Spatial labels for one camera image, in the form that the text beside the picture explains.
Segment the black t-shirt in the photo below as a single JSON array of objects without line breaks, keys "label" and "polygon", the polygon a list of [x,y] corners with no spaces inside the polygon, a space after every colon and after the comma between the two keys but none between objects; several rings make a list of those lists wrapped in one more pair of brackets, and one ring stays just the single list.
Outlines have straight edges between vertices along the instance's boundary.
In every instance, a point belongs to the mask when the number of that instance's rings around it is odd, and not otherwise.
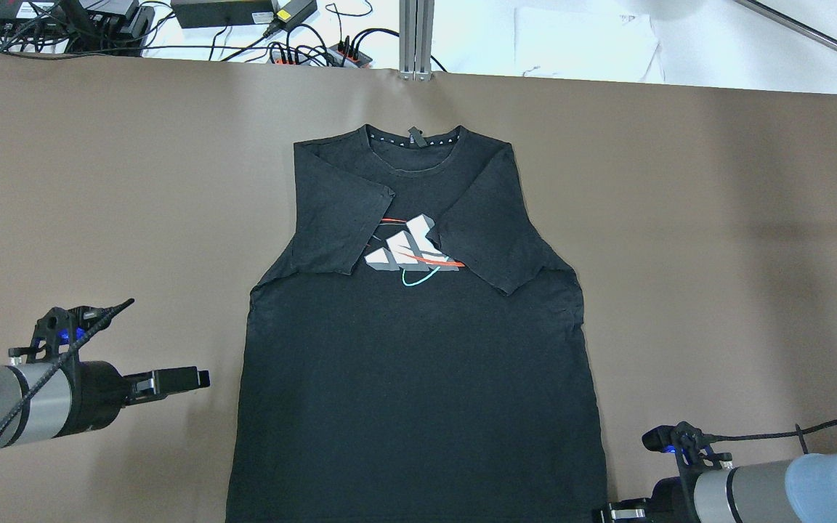
[{"label": "black t-shirt", "polygon": [[509,143],[296,143],[251,292],[227,521],[590,521],[605,455],[572,269]]}]

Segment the neckline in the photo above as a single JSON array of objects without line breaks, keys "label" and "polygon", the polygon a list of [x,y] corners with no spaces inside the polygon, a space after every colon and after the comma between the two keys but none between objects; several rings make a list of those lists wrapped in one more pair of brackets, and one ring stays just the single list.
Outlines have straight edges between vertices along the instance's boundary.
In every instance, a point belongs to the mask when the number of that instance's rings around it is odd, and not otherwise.
[{"label": "neckline", "polygon": [[396,176],[410,178],[429,176],[437,172],[440,172],[443,169],[446,169],[448,165],[450,165],[455,160],[455,158],[459,156],[459,152],[461,152],[461,150],[463,149],[463,143],[467,142],[468,133],[469,131],[466,128],[464,128],[464,126],[456,126],[449,132],[425,137],[425,140],[428,140],[430,147],[435,145],[448,145],[448,143],[454,143],[454,145],[451,148],[451,152],[448,153],[448,156],[446,156],[446,158],[441,162],[438,162],[427,169],[407,170],[396,168],[396,166],[391,165],[391,163],[388,163],[386,162],[386,160],[381,158],[381,156],[379,156],[378,153],[374,151],[373,146],[370,143],[370,140],[380,139],[382,142],[389,142],[393,145],[416,151],[420,150],[421,147],[415,145],[415,143],[410,143],[408,137],[385,132],[382,129],[377,129],[375,128],[375,126],[369,125],[369,123],[364,123],[361,126],[361,128],[358,129],[358,134],[360,135],[360,143],[363,147],[363,152],[365,152],[366,156],[368,156],[371,163],[374,163],[374,165],[378,166],[379,169],[382,169],[383,172],[394,174]]}]

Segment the blue led light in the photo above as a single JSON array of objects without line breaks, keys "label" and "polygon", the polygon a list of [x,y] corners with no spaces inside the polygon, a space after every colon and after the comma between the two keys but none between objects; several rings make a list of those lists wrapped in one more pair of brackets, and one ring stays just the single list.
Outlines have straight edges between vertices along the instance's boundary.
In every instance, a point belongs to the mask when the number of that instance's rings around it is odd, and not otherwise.
[{"label": "blue led light", "polygon": [[[86,334],[86,331],[83,330],[81,327],[76,328],[76,338],[79,340]],[[70,342],[70,334],[67,332],[66,328],[63,331],[60,331],[60,340],[66,341],[68,344]]]}]

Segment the metal rod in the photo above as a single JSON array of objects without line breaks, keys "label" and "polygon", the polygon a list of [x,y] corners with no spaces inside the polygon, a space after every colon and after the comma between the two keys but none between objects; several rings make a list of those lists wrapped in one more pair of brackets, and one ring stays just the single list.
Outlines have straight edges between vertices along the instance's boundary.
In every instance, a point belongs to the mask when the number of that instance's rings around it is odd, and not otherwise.
[{"label": "metal rod", "polygon": [[399,0],[399,76],[415,79],[416,0]]},{"label": "metal rod", "polygon": [[780,25],[787,27],[788,29],[793,29],[795,32],[803,34],[803,36],[808,37],[811,40],[815,40],[816,42],[823,44],[823,46],[828,47],[829,49],[833,49],[837,51],[837,40],[831,36],[828,36],[826,33],[820,32],[813,27],[810,27],[800,20],[793,19],[793,17],[789,17],[776,9],[771,9],[771,7],[764,6],[761,2],[757,0],[735,0],[735,3],[742,4],[742,6],[747,7],[754,12],[761,14],[765,17],[768,17],[770,20],[776,21]]},{"label": "metal rod", "polygon": [[432,79],[434,0],[418,0],[416,13],[416,80]]},{"label": "metal rod", "polygon": [[432,78],[434,0],[399,0],[399,76]]}]

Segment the power strip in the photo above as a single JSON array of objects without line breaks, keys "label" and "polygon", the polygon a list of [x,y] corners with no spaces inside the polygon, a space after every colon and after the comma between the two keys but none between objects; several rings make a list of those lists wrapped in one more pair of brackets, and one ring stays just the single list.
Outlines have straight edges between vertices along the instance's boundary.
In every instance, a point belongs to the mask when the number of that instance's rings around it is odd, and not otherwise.
[{"label": "power strip", "polygon": [[359,53],[357,56],[357,60],[353,59],[351,55],[342,54],[341,51],[338,50],[338,44],[334,44],[334,46],[330,46],[328,48],[328,53],[332,57],[334,57],[335,62],[340,64],[344,62],[344,67],[352,67],[352,68],[365,68],[370,67],[370,62],[373,62],[372,57],[366,55],[366,53]]}]

